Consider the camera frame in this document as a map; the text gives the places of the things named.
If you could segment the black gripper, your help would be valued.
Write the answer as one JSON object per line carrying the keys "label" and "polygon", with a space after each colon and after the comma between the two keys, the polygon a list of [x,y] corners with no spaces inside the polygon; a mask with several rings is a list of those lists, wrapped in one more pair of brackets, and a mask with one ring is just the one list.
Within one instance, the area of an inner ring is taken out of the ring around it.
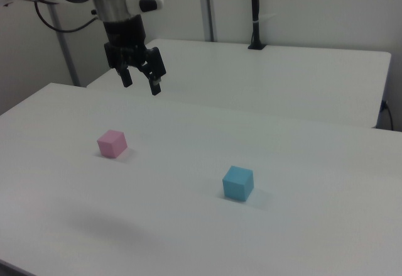
{"label": "black gripper", "polygon": [[153,96],[161,92],[161,77],[166,74],[159,48],[146,49],[146,33],[141,15],[120,22],[103,22],[108,42],[104,44],[107,62],[115,69],[124,87],[133,84],[129,66],[138,67],[149,82]]}

